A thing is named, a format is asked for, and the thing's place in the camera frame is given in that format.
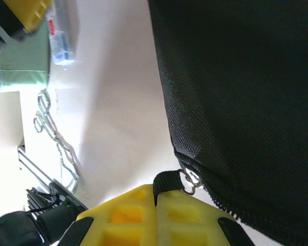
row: black fabric bag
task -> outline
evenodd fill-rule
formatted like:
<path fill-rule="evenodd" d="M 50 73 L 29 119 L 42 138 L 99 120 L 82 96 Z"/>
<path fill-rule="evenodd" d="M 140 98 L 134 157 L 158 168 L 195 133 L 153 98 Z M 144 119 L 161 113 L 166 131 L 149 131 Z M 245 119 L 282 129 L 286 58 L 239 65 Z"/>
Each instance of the black fabric bag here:
<path fill-rule="evenodd" d="M 308 245 L 308 1 L 149 6 L 181 166 L 221 209 Z"/>

